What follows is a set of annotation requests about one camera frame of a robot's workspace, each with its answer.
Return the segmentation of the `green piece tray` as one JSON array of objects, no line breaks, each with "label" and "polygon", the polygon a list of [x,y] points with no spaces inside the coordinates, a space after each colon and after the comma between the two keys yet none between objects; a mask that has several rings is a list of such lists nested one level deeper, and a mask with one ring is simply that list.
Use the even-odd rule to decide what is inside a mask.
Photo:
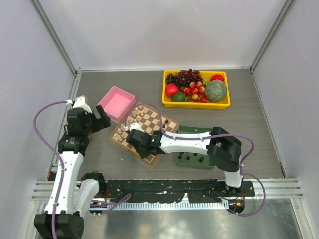
[{"label": "green piece tray", "polygon": [[[184,125],[180,125],[178,129],[178,133],[183,133],[183,134],[196,134],[196,133],[205,133],[205,132],[211,132],[211,129],[190,127],[190,126],[184,126]],[[178,156],[180,154],[182,154],[182,159],[178,159]],[[199,159],[202,156],[204,156],[204,161],[199,162]],[[215,166],[213,161],[208,156],[205,156],[203,154],[185,153],[185,152],[177,153],[176,165],[178,167],[187,167],[187,168],[203,169],[203,170],[211,170]]]}]

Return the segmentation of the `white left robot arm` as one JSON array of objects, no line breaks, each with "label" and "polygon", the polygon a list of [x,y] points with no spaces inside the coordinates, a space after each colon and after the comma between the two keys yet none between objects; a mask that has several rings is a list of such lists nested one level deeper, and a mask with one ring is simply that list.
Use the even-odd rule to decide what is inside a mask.
[{"label": "white left robot arm", "polygon": [[80,239],[84,231],[84,217],[93,198],[102,198],[107,191],[101,173],[88,173],[76,189],[79,169],[84,160],[89,136],[111,125],[101,105],[97,118],[87,104],[85,96],[64,101],[71,105],[67,111],[67,124],[58,148],[49,149],[59,163],[49,201],[42,214],[35,215],[34,226],[44,239]]}]

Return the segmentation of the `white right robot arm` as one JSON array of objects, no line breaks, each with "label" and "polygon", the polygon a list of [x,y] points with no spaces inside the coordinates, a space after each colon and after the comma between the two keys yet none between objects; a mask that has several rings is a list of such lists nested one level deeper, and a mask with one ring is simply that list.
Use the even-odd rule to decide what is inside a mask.
[{"label": "white right robot arm", "polygon": [[168,153],[197,153],[208,156],[225,175],[225,190],[237,196],[244,189],[240,171],[242,143],[220,127],[198,134],[179,134],[154,131],[144,132],[139,124],[124,127],[128,134],[126,143],[131,145],[140,158]]}]

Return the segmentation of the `pink open box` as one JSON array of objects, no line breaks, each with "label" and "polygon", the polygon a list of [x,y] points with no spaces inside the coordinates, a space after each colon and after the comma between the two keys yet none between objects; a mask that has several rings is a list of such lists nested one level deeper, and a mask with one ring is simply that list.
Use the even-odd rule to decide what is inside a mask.
[{"label": "pink open box", "polygon": [[102,106],[113,122],[120,123],[135,103],[135,95],[113,86],[99,101],[98,105]]}]

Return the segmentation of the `wooden chessboard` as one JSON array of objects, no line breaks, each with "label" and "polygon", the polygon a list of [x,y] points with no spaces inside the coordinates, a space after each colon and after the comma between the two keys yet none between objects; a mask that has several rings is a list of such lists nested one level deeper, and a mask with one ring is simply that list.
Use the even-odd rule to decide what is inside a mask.
[{"label": "wooden chessboard", "polygon": [[[147,105],[135,107],[128,116],[127,124],[131,123],[138,123],[142,130],[148,134],[152,134],[155,130],[160,130],[161,126],[158,111],[154,107]],[[180,126],[179,121],[166,114],[162,114],[162,124],[165,131],[173,133],[177,133]],[[124,131],[124,121],[122,120],[110,133],[108,141],[139,160],[147,167],[154,168],[162,156],[150,155],[147,158],[140,158],[135,149],[126,143],[127,136],[128,134]]]}]

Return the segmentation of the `yellow fruit tray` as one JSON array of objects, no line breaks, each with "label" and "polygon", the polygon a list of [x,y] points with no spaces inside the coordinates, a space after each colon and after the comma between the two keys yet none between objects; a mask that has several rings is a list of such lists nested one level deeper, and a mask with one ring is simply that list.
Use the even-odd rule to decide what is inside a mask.
[{"label": "yellow fruit tray", "polygon": [[231,105],[223,71],[165,70],[162,103],[166,107],[225,109]]}]

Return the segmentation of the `green lime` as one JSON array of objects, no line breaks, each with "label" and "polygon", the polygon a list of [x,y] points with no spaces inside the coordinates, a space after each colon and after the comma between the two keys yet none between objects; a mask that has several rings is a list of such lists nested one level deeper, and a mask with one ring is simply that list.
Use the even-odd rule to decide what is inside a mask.
[{"label": "green lime", "polygon": [[186,95],[182,92],[178,92],[176,94],[173,95],[172,97],[172,101],[173,102],[184,102],[185,101],[185,98],[186,98]]}]

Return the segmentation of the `red apple left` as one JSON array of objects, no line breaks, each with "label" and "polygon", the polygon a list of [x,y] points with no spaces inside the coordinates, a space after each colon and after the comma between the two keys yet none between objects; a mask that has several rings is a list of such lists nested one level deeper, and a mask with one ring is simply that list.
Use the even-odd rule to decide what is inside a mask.
[{"label": "red apple left", "polygon": [[174,94],[179,93],[179,87],[176,84],[170,83],[166,86],[165,93],[169,98],[172,98]]}]

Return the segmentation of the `red apple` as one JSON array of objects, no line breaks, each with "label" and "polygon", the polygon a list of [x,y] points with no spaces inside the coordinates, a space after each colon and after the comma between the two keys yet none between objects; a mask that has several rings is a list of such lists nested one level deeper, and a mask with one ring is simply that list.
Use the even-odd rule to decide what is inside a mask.
[{"label": "red apple", "polygon": [[210,80],[211,80],[211,81],[219,80],[219,81],[222,81],[222,82],[225,81],[225,80],[224,80],[224,77],[223,77],[222,75],[220,75],[220,74],[215,74],[215,75],[213,75],[213,76],[210,78]]},{"label": "red apple", "polygon": [[170,83],[166,86],[165,93],[169,98],[172,98],[174,94],[179,93],[179,87],[176,84]]}]

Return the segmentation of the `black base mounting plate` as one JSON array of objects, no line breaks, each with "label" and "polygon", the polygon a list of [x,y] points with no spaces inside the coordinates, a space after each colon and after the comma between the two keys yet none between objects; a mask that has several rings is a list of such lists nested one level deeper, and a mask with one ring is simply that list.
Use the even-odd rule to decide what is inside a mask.
[{"label": "black base mounting plate", "polygon": [[254,197],[251,181],[244,181],[240,189],[231,189],[224,181],[203,180],[109,180],[94,197],[118,202],[131,194],[129,203],[179,203],[185,195],[191,203],[217,202],[218,198],[232,200],[242,196]]}]

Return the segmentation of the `red cherry pile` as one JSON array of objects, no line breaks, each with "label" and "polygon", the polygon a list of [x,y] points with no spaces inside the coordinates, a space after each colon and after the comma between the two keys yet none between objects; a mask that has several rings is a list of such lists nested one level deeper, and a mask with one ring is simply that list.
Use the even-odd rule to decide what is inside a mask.
[{"label": "red cherry pile", "polygon": [[205,95],[205,84],[202,81],[190,82],[182,87],[181,91],[186,95],[186,102],[208,103],[209,99]]}]

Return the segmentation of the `dark grape bunch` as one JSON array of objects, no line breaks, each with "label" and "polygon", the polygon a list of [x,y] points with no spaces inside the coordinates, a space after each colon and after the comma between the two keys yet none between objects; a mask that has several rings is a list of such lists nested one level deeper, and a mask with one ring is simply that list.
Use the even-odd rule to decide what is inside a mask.
[{"label": "dark grape bunch", "polygon": [[200,74],[200,71],[198,70],[181,70],[177,71],[176,73],[169,73],[166,76],[166,83],[167,84],[175,84],[179,87],[186,87],[191,82],[202,82],[203,83],[203,77]]}]

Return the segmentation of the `green cantaloupe melon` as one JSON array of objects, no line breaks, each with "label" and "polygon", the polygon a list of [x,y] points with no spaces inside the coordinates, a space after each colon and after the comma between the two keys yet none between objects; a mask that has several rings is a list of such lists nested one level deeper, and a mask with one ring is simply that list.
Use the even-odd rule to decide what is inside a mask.
[{"label": "green cantaloupe melon", "polygon": [[211,102],[218,102],[227,95],[227,86],[221,80],[210,81],[205,88],[205,95]]}]

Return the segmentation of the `red apple right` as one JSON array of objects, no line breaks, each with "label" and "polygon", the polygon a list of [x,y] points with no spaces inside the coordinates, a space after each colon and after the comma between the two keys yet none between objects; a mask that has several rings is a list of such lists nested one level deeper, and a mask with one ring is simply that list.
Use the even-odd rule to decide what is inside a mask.
[{"label": "red apple right", "polygon": [[224,80],[224,77],[223,77],[222,75],[220,75],[220,74],[215,74],[215,75],[213,75],[213,76],[210,78],[210,80],[211,80],[211,81],[219,80],[219,81],[222,81],[222,82],[225,81],[225,80]]}]

